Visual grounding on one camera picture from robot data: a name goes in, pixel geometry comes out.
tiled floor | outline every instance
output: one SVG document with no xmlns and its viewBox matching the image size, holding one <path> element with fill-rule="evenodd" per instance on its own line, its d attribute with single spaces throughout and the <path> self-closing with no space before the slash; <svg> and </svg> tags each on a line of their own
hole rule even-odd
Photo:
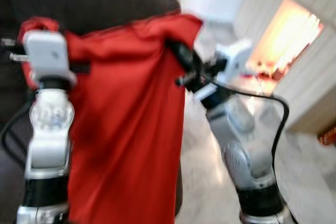
<svg viewBox="0 0 336 224">
<path fill-rule="evenodd" d="M 227 25 L 211 24 L 205 30 L 208 35 L 196 42 L 205 58 L 213 54 L 217 41 L 229 44 L 235 39 Z M 184 195 L 175 223 L 239 223 L 238 198 L 222 162 L 219 143 L 209 128 L 204 109 L 189 94 L 181 160 Z M 321 146 L 311 135 L 283 134 L 276 156 L 276 174 L 279 188 L 300 224 L 335 224 L 334 146 Z"/>
</svg>

fireplace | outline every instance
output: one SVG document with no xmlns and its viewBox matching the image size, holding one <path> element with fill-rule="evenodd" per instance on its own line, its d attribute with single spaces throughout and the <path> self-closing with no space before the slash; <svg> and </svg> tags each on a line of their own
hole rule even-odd
<svg viewBox="0 0 336 224">
<path fill-rule="evenodd" d="M 283 0 L 248 62 L 271 92 L 323 30 L 320 19 L 293 0 Z"/>
</svg>

black cable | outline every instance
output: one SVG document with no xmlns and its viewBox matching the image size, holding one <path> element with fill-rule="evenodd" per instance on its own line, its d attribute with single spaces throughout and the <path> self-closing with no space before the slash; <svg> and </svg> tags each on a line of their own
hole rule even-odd
<svg viewBox="0 0 336 224">
<path fill-rule="evenodd" d="M 292 220 L 294 221 L 294 224 L 299 224 L 298 221 L 294 218 L 293 214 L 290 213 L 291 217 L 292 217 Z"/>
<path fill-rule="evenodd" d="M 3 146 L 3 149 L 5 153 L 12 158 L 13 161 L 15 161 L 22 169 L 25 168 L 25 161 L 19 158 L 8 146 L 7 144 L 7 135 L 8 133 L 12 135 L 13 142 L 16 143 L 16 145 L 21 149 L 24 154 L 26 154 L 26 149 L 24 147 L 23 142 L 17 137 L 13 132 L 11 132 L 11 128 L 13 125 L 20 120 L 26 112 L 30 109 L 30 106 L 32 105 L 32 102 L 34 100 L 34 93 L 30 94 L 30 97 L 25 105 L 23 105 L 22 108 L 20 108 L 16 114 L 5 124 L 5 126 L 2 128 L 0 132 L 0 140 L 1 144 Z"/>
<path fill-rule="evenodd" d="M 16 143 L 17 147 L 21 150 L 22 154 L 25 156 L 27 155 L 27 148 L 23 141 L 16 135 L 16 133 L 13 130 L 8 130 L 8 134 L 11 136 L 13 141 Z"/>
</svg>

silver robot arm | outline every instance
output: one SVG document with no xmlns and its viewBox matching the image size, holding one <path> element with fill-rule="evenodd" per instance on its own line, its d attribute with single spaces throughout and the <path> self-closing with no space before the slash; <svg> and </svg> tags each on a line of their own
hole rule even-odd
<svg viewBox="0 0 336 224">
<path fill-rule="evenodd" d="M 74 119 L 67 91 L 76 78 L 69 71 L 67 44 L 61 34 L 30 31 L 24 37 L 24 47 L 39 91 L 29 114 L 34 131 L 17 224 L 64 224 L 69 211 L 69 129 Z"/>
<path fill-rule="evenodd" d="M 223 161 L 234 182 L 243 224 L 293 224 L 272 168 L 274 129 L 260 122 L 262 113 L 275 112 L 266 104 L 252 115 L 240 97 L 209 110 L 207 118 L 222 148 Z"/>
<path fill-rule="evenodd" d="M 245 39 L 228 47 L 217 46 L 215 59 L 226 60 L 226 66 L 214 75 L 215 79 L 220 83 L 230 82 L 245 71 L 250 54 L 251 43 Z M 276 130 L 260 120 L 265 113 L 275 112 L 274 106 L 266 103 L 260 113 L 251 114 L 240 97 L 223 93 L 214 84 L 192 91 L 207 109 L 211 129 L 223 148 L 223 162 L 239 197 L 242 223 L 293 224 L 272 167 Z M 270 119 L 275 120 L 275 116 L 271 115 Z"/>
</svg>

red fabric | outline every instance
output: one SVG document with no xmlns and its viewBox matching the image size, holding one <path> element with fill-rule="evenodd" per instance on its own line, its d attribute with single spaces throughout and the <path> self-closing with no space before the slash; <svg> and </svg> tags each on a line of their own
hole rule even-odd
<svg viewBox="0 0 336 224">
<path fill-rule="evenodd" d="M 70 94 L 74 223 L 174 223 L 184 114 L 184 89 L 174 80 L 183 70 L 164 42 L 192 48 L 201 25 L 178 14 L 83 37 L 65 32 L 69 59 L 91 62 Z M 20 38 L 43 27 L 58 29 L 50 19 L 34 18 Z"/>
</svg>

